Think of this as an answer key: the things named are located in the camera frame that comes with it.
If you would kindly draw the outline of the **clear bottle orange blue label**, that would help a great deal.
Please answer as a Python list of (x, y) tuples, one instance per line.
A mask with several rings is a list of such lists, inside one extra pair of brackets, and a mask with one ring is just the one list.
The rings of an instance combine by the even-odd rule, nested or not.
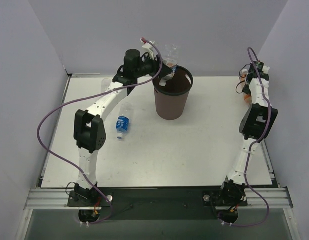
[(163, 63), (171, 69), (171, 73), (160, 79), (159, 85), (165, 87), (172, 80), (178, 66), (180, 47), (175, 44), (167, 44), (163, 51)]

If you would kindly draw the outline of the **orange tea bottle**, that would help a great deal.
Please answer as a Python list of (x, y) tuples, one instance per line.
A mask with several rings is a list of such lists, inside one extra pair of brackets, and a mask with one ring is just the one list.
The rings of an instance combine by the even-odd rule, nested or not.
[(244, 68), (243, 70), (240, 71), (239, 77), (241, 81), (241, 93), (243, 94), (244, 101), (250, 105), (252, 103), (252, 96), (251, 96), (251, 91), (248, 86), (247, 82), (247, 75), (248, 75), (248, 70)]

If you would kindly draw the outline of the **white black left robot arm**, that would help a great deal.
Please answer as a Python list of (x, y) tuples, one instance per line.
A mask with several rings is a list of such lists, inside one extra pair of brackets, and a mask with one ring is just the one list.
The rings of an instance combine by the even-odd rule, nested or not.
[(79, 150), (79, 175), (74, 192), (86, 206), (97, 201), (96, 177), (99, 150), (106, 142), (105, 120), (112, 110), (135, 88), (138, 79), (147, 75), (164, 78), (176, 68), (167, 60), (141, 55), (136, 49), (125, 53), (123, 65), (108, 87), (109, 94), (102, 96), (86, 110), (78, 110), (74, 117), (74, 139)]

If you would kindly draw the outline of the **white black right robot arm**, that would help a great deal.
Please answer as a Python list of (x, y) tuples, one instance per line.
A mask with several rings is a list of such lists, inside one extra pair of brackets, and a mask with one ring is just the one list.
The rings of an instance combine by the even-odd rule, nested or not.
[(269, 70), (268, 66), (257, 60), (246, 72), (243, 92), (251, 96), (251, 104), (239, 126), (242, 147), (221, 186), (219, 200), (225, 206), (237, 206), (245, 201), (249, 163), (260, 143), (268, 137), (278, 116), (278, 110), (270, 103)]

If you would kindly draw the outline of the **brown plastic bin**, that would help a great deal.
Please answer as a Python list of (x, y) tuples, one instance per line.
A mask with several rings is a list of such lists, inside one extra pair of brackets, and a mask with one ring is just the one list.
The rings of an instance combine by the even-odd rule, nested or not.
[(155, 108), (164, 120), (176, 120), (182, 116), (194, 79), (190, 71), (182, 66), (176, 68), (174, 77), (165, 86), (160, 79), (153, 80)]

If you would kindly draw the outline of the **clear unlabelled plastic bottle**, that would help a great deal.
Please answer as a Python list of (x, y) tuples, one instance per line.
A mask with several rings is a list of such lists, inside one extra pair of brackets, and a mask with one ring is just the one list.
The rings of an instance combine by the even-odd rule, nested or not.
[(109, 79), (109, 78), (104, 78), (102, 81), (101, 81), (101, 92), (104, 93), (104, 92), (107, 92), (109, 90), (109, 87), (112, 83), (112, 80)]

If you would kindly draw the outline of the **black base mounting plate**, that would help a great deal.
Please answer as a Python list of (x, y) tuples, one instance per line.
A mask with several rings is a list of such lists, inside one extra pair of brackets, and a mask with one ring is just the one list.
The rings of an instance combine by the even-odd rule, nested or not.
[(212, 220), (220, 211), (231, 221), (238, 218), (238, 207), (247, 205), (244, 186), (76, 187), (67, 203), (79, 209), (81, 221), (90, 223), (108, 214), (111, 220)]

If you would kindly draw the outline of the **aluminium table edge rail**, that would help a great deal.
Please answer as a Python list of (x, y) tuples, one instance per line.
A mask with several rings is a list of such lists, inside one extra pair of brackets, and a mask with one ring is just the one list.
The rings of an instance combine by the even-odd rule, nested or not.
[[(100, 94), (102, 77), (95, 75), (70, 77), (66, 83), (61, 103), (65, 104), (73, 100), (83, 99)], [(97, 100), (97, 98), (75, 102), (62, 107), (57, 111), (57, 124), (55, 134), (74, 139), (75, 113), (85, 110)]]

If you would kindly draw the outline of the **aluminium front rail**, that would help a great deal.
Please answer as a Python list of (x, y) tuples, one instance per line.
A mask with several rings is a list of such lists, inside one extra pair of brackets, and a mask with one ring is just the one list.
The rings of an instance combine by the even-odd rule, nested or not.
[[(292, 209), (294, 207), (287, 188), (257, 188), (271, 209)], [(265, 209), (265, 202), (251, 189), (245, 191), (249, 208)], [(63, 189), (32, 189), (26, 200), (26, 210), (65, 210), (69, 196)]]

